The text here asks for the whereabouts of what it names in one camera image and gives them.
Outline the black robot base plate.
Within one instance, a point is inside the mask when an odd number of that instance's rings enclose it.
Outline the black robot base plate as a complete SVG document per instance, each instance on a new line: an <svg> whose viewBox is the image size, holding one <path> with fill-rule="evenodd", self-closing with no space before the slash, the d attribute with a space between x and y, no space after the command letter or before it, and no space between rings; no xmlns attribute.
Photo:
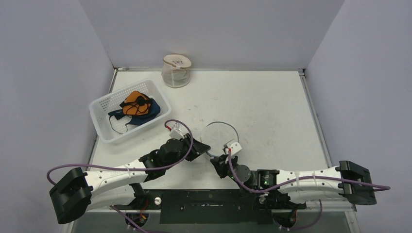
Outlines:
<svg viewBox="0 0 412 233"><path fill-rule="evenodd" d="M223 190L147 190L134 195L130 204L116 207L138 214L158 214L161 224L271 224L274 215L288 217L306 204L295 204L275 191L265 196L245 194L238 189Z"/></svg>

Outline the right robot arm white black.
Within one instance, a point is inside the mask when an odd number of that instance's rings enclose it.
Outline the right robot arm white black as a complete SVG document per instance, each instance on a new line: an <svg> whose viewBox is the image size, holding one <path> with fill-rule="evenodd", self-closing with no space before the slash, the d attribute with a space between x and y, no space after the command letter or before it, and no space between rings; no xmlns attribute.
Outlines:
<svg viewBox="0 0 412 233"><path fill-rule="evenodd" d="M312 171L251 170L227 155L210 159L218 176L229 177L243 192L266 195L280 208L312 200L345 200L354 205L375 205L370 171L351 161Z"/></svg>

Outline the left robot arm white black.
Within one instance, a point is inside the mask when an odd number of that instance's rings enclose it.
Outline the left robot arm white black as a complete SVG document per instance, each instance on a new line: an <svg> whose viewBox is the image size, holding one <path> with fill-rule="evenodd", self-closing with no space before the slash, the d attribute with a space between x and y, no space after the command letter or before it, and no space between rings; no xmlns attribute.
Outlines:
<svg viewBox="0 0 412 233"><path fill-rule="evenodd" d="M181 139L169 139L160 148L123 166L96 171L73 168L49 191L57 221L70 223L88 210L109 205L139 209L145 203L140 183L158 179L173 164L182 159L193 161L210 149L186 134Z"/></svg>

